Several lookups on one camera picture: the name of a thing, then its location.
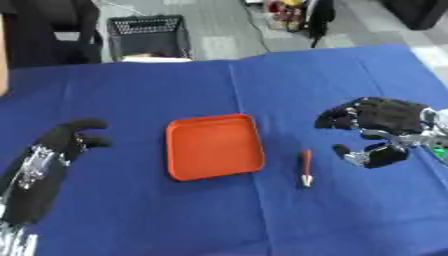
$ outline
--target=plastic crate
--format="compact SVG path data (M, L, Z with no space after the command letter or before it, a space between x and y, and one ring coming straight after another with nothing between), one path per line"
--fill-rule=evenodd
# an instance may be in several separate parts
M182 15L110 18L107 29L114 61L140 53L191 58L188 31Z

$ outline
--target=red object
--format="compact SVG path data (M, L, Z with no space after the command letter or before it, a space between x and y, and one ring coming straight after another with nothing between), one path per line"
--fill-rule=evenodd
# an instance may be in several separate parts
M312 153L311 150L302 150L300 153L300 157L302 160L302 175L310 176L311 175L311 159Z
M168 171L179 181L254 172L264 165L255 123L247 115L175 120L166 137Z
M279 12L280 8L278 4L279 4L278 2L272 2L268 7L268 11L273 13Z

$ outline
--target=wire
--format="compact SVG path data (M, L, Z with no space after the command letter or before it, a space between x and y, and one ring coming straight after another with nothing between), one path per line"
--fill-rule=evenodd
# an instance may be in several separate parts
M268 45L266 44L266 41L264 39L264 35L263 35L263 31L261 31L260 27L258 27L255 23L254 23L254 17L252 15L252 13L249 11L249 9L247 8L247 6L243 3L244 0L239 0L239 2L241 3L241 6L243 7L244 11L247 14L247 21L249 22L249 24L252 25L252 27L255 28L255 30L258 31L258 41L261 44L261 46L263 46L264 50L266 52L271 52L271 50L269 49Z
M109 2L109 1L107 1L107 0L96 0L95 2L101 2L101 3L105 3L105 4L108 4L108 5L111 5L111 6L115 6L115 7L124 9L124 10L131 11L131 12L133 12L133 13L135 13L135 14L138 14L138 15L146 15L146 14L144 14L143 12L141 12L141 11L137 11L137 10L134 9L134 8L127 7L127 6L120 5L120 4L116 4L116 3L113 3L113 2Z

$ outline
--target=gray floor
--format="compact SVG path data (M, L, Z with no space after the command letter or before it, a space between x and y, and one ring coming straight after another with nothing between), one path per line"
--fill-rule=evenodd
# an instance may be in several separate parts
M248 22L240 0L95 0L102 10L100 31L106 35L109 17L138 13L182 14L186 18L197 60L236 59L265 52L260 36ZM337 18L319 48L405 43L423 63L448 85L448 16L427 31L407 29L376 0L336 0ZM306 50L310 40L268 28L265 17L251 10L270 51ZM108 49L104 51L110 60Z

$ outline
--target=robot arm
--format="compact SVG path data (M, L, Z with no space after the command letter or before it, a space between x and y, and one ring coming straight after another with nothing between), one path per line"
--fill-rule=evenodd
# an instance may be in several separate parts
M0 177L0 256L32 256L37 235L27 227L39 222L56 198L67 168L89 148L110 146L102 137L79 131L106 128L97 119L61 124L25 149Z
M448 164L448 112L407 101L366 97L325 111L316 128L358 129L368 140L385 140L352 152L334 145L336 154L365 168L378 168L406 160L409 149L422 146Z

